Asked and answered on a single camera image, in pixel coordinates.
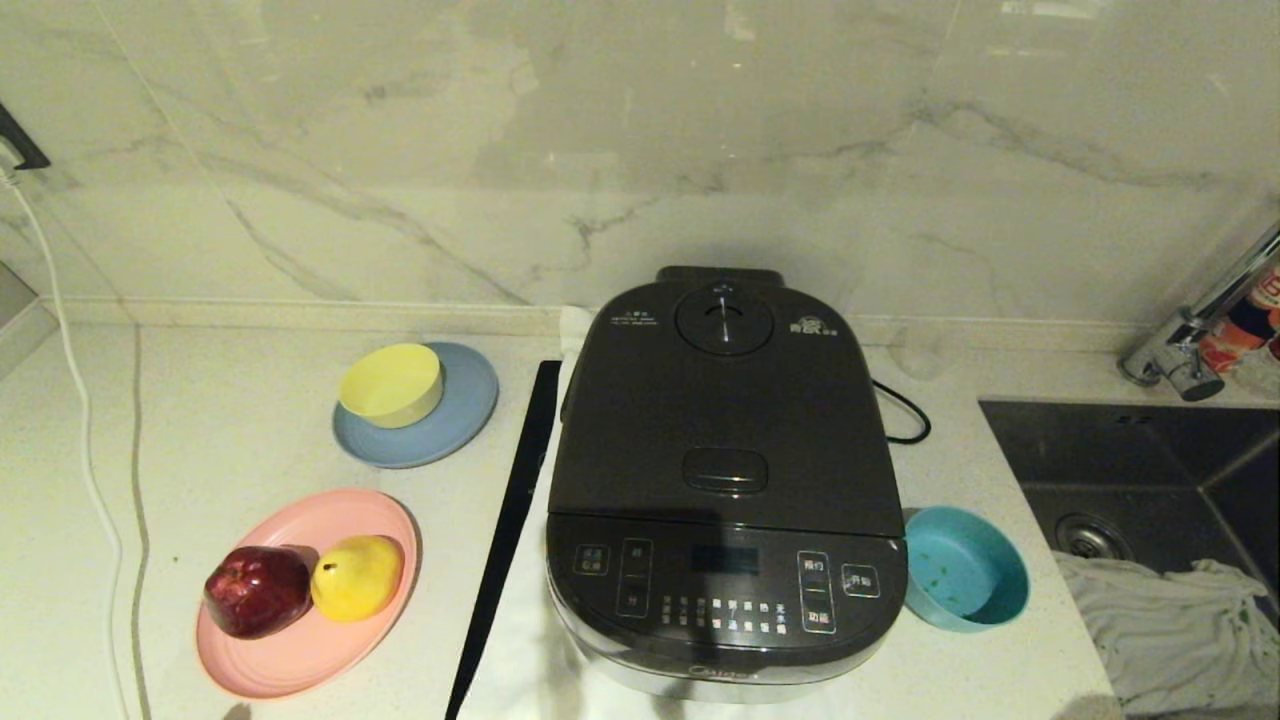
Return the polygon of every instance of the control panel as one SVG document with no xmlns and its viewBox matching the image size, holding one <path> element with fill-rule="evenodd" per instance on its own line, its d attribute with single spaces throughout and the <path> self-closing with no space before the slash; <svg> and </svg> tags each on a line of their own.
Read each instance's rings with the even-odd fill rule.
<svg viewBox="0 0 1280 720">
<path fill-rule="evenodd" d="M 718 646 L 829 644 L 905 592 L 905 544 L 876 537 L 553 515 L 548 552 L 580 615 Z"/>
</svg>

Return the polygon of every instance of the white cable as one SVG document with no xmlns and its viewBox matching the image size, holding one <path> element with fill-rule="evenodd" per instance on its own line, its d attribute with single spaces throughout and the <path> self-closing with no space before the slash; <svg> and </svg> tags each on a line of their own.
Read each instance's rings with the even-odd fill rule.
<svg viewBox="0 0 1280 720">
<path fill-rule="evenodd" d="M 4 142 L 0 142 L 0 160 L 5 159 L 5 151 L 8 151 L 8 147 L 4 146 Z M 84 478 L 84 487 L 88 489 L 88 496 L 93 501 L 93 510 L 97 511 L 97 519 L 102 524 L 102 530 L 106 533 L 106 539 L 111 546 L 111 582 L 108 584 L 106 612 L 102 621 L 102 633 L 106 641 L 106 661 L 111 669 L 111 680 L 115 685 L 116 715 L 128 720 L 129 710 L 124 703 L 124 685 L 120 682 L 120 667 L 115 660 L 114 623 L 115 591 L 116 583 L 120 579 L 124 550 L 120 546 L 120 533 L 115 529 L 111 514 L 108 512 L 106 503 L 102 501 L 102 492 L 93 478 L 93 462 L 90 455 L 90 430 L 93 424 L 93 411 L 90 405 L 88 388 L 84 387 L 84 378 L 81 375 L 79 365 L 76 363 L 76 354 L 72 351 L 70 328 L 67 324 L 67 314 L 63 311 L 63 293 L 58 287 L 58 269 L 54 266 L 54 255 L 49 251 L 49 240 L 45 238 L 45 231 L 40 227 L 36 211 L 27 202 L 27 197 L 22 191 L 18 190 L 18 178 L 12 172 L 9 163 L 0 167 L 0 184 L 13 191 L 18 197 L 18 204 L 22 205 L 22 209 L 27 211 L 27 217 L 31 218 L 31 225 L 36 228 L 36 240 L 40 241 L 40 250 L 45 254 L 45 263 L 49 265 L 49 281 L 54 291 L 54 310 L 58 315 L 58 325 L 61 328 L 63 352 L 67 354 L 67 365 L 72 370 L 72 379 L 76 380 L 76 391 L 79 392 L 81 397 L 81 474 Z"/>
</svg>

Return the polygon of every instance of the chrome faucet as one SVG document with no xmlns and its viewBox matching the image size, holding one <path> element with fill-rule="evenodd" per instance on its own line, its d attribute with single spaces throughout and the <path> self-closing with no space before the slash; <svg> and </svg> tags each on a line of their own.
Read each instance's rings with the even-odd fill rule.
<svg viewBox="0 0 1280 720">
<path fill-rule="evenodd" d="M 1199 340 L 1213 328 L 1258 277 L 1280 256 L 1280 222 L 1272 224 L 1212 290 L 1196 304 L 1184 305 L 1160 325 L 1146 342 L 1120 357 L 1116 365 L 1130 382 L 1153 386 L 1169 378 L 1178 395 L 1188 402 L 1217 395 L 1222 378 L 1204 365 Z"/>
</svg>

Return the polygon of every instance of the white countertop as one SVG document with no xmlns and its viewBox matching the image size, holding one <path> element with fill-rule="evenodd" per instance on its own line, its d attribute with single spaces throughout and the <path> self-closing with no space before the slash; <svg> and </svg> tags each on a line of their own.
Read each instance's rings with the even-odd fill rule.
<svg viewBox="0 0 1280 720">
<path fill-rule="evenodd" d="M 502 383 L 498 407 L 454 455 L 424 468 L 379 470 L 333 442 L 335 388 L 364 354 L 422 336 L 73 331 L 95 402 L 95 469 L 125 543 L 116 602 L 124 667 L 133 659 L 129 628 L 142 547 L 136 502 L 143 509 L 148 557 L 137 647 L 150 717 L 218 720 L 233 710 L 237 701 L 204 675 L 195 653 L 201 585 L 257 521 L 306 495 L 343 486 L 385 492 L 416 518 L 424 552 L 413 597 L 394 630 L 356 667 L 312 692 L 248 711 L 257 720 L 442 717 L 538 361 L 558 357 L 557 338 L 425 338 L 485 354 Z M 919 382 L 904 375 L 886 348 L 865 352 L 876 378 L 920 404 L 934 423 L 927 442 L 892 448 L 904 506 L 947 503 L 987 516 L 1023 551 L 1033 592 L 1016 623 L 977 635 L 937 630 L 904 610 L 882 648 L 846 676 L 867 685 L 859 717 L 1117 716 L 1102 665 L 977 398 L 1178 398 L 1167 387 L 1123 382 L 1114 356 L 1105 354 L 956 351 L 941 377 Z M 1234 388 L 1213 404 L 1262 405 Z M 882 407 L 890 433 L 914 432 L 909 416 L 888 402 Z M 12 564 L 0 589 L 6 716 L 110 716 L 99 632 L 109 553 L 78 470 L 78 416 L 56 336 L 0 380 L 0 538 Z M 137 697 L 136 688 L 127 692 Z M 230 715 L 248 716 L 243 708 Z"/>
</svg>

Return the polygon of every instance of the black cable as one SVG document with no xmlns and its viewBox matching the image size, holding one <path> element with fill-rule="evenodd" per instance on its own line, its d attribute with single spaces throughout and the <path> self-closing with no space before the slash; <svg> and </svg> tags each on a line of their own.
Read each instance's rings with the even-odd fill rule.
<svg viewBox="0 0 1280 720">
<path fill-rule="evenodd" d="M 891 387 L 888 387 L 886 384 L 881 384 L 879 380 L 874 380 L 873 379 L 872 384 L 876 386 L 876 389 L 878 389 L 878 391 L 883 392 L 884 395 L 892 397 L 893 400 L 901 402 L 911 413 L 915 413 L 915 415 L 920 419 L 920 424 L 923 425 L 923 428 L 920 429 L 920 432 L 918 434 L 913 436 L 913 437 L 884 436 L 884 439 L 887 439 L 887 441 L 890 441 L 892 443 L 897 443 L 897 445 L 915 445 L 918 442 L 923 442 L 924 438 L 929 437 L 929 433 L 933 432 L 933 423 L 929 421 L 929 416 L 924 414 L 924 410 L 920 410 L 919 405 L 911 402 L 910 400 L 906 398 L 905 395 L 897 392 L 896 389 L 893 389 L 893 388 L 891 388 Z"/>
</svg>

